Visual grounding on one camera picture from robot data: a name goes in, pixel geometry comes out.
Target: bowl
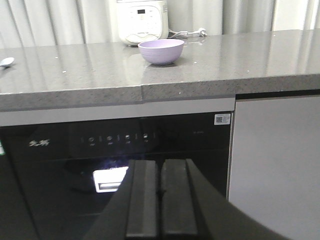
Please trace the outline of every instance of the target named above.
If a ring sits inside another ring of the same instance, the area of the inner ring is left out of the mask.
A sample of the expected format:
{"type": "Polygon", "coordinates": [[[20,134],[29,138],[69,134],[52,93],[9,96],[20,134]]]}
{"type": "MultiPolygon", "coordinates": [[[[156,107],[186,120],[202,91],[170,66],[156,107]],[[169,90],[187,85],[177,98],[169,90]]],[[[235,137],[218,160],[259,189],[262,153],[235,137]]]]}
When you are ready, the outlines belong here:
{"type": "Polygon", "coordinates": [[[177,60],[184,49],[179,39],[158,39],[138,44],[142,57],[151,64],[168,65],[177,60]]]}

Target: kitchen island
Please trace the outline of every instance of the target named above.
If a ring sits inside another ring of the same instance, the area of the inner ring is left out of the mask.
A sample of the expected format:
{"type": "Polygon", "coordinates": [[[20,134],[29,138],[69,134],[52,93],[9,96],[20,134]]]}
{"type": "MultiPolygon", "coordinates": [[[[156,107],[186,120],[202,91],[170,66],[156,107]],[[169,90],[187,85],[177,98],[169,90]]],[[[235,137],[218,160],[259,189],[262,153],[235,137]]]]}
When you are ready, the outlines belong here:
{"type": "MultiPolygon", "coordinates": [[[[319,42],[320,29],[190,38],[181,57],[167,66],[149,64],[138,48],[122,43],[0,49],[1,59],[15,58],[12,67],[0,69],[0,126],[54,127],[64,122],[227,111],[232,129],[228,199],[278,233],[316,240],[319,42]],[[282,98],[260,98],[274,96],[282,98]]],[[[86,143],[92,144],[90,127],[84,131],[86,143]]],[[[52,132],[71,139],[68,130],[52,132]]],[[[102,131],[101,136],[107,140],[105,134],[102,131]]],[[[50,138],[38,139],[44,147],[46,139],[50,138]]],[[[27,149],[37,145],[26,143],[27,149]]],[[[28,155],[18,147],[15,152],[22,159],[28,155]]],[[[2,239],[37,239],[14,171],[8,170],[10,154],[1,153],[0,170],[5,170],[1,204],[14,206],[2,209],[0,234],[6,234],[2,239]]]]}
{"type": "Polygon", "coordinates": [[[0,111],[320,89],[320,29],[189,38],[173,64],[120,42],[0,49],[0,111]]]}

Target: white rice cooker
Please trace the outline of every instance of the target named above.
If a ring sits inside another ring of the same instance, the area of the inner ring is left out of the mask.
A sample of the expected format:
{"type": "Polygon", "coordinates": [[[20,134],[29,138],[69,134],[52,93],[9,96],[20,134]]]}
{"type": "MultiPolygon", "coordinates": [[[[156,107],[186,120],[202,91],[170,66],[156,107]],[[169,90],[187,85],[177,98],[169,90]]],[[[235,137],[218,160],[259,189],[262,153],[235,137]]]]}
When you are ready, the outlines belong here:
{"type": "Polygon", "coordinates": [[[119,36],[125,44],[168,37],[167,0],[117,0],[117,11],[119,36]]]}

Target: brand logo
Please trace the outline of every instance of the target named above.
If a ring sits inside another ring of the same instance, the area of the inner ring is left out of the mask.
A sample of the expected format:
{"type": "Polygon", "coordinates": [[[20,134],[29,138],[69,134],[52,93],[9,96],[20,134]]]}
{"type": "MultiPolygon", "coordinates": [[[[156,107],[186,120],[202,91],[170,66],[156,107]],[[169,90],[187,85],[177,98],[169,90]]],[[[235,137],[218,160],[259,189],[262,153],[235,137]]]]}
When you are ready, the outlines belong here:
{"type": "Polygon", "coordinates": [[[32,140],[29,142],[29,147],[46,147],[50,144],[50,139],[43,139],[43,140],[32,140]]]}

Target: white curtain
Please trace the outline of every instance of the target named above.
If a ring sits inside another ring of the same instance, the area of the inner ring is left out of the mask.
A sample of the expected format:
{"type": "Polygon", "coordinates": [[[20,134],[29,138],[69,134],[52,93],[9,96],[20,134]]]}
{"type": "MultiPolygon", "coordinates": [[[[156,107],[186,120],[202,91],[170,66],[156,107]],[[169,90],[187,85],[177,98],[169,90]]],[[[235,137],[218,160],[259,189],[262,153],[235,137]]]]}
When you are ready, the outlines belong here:
{"type": "MultiPolygon", "coordinates": [[[[320,0],[167,0],[174,31],[320,28],[320,0]]],[[[0,0],[0,49],[117,42],[117,0],[0,0]]]]}

